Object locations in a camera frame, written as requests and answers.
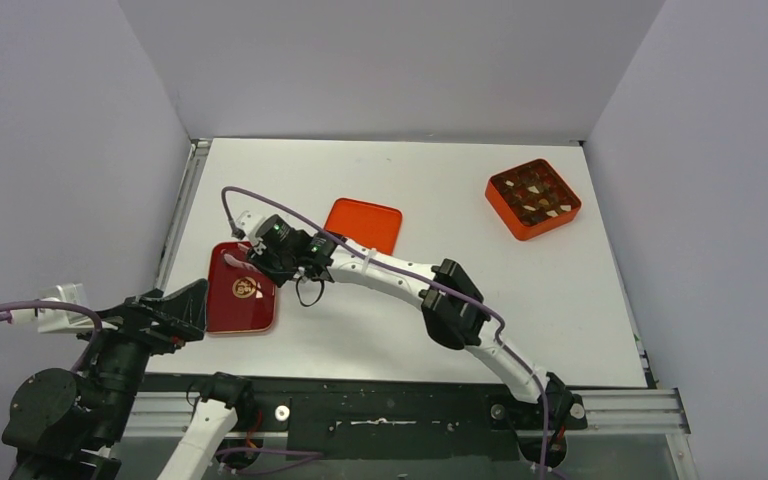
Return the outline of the orange compartment chocolate box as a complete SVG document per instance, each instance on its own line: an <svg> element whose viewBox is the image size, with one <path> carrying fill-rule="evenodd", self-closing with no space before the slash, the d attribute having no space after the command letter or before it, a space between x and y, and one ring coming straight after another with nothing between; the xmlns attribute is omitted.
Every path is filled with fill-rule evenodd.
<svg viewBox="0 0 768 480"><path fill-rule="evenodd" d="M504 181L515 186L509 188ZM540 194L528 187L536 186ZM484 196L503 224L519 241L530 240L572 222L582 207L578 195L545 159L538 158L491 176ZM538 212L523 208L531 205Z"/></svg>

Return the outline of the pink silicone tongs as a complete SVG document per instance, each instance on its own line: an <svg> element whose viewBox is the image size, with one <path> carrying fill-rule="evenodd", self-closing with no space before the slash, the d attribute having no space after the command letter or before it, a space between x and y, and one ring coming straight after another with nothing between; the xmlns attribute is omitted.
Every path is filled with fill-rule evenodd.
<svg viewBox="0 0 768 480"><path fill-rule="evenodd" d="M228 265L229 267L241 269L241 270L247 270L247 271L256 271L257 268L251 265L250 263L240 260L236 258L233 255L230 254L224 254L222 256L223 262Z"/></svg>

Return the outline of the orange box lid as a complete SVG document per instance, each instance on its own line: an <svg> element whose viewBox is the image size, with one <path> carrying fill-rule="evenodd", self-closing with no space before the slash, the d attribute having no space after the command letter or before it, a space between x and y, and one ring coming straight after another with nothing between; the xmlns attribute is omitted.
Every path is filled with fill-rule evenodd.
<svg viewBox="0 0 768 480"><path fill-rule="evenodd" d="M400 210L350 198L337 199L324 229L392 255L403 221Z"/></svg>

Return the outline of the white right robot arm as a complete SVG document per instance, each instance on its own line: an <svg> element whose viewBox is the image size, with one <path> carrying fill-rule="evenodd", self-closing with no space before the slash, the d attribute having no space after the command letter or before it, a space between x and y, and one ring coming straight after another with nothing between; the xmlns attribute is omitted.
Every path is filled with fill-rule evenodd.
<svg viewBox="0 0 768 480"><path fill-rule="evenodd" d="M481 362L522 402L525 419L552 432L586 425L582 400L560 378L519 356L503 340L505 326L484 304L464 269L403 261L335 234L310 234L279 215L245 212L231 220L233 235L249 242L247 261L276 286L312 282L363 286L419 310L428 336Z"/></svg>

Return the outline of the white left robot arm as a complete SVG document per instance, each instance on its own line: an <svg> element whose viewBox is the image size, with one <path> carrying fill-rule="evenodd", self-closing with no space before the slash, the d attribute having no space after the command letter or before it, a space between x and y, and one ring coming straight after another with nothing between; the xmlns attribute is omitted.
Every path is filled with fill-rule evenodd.
<svg viewBox="0 0 768 480"><path fill-rule="evenodd" d="M124 434L153 355L200 341L209 283L198 279L165 294L153 290L98 312L110 328L84 334L75 370L49 368L15 392L2 441L16 449L13 479L113 479L121 460L102 454ZM250 381L217 372L200 386L191 423L160 473L199 479L231 429L257 416Z"/></svg>

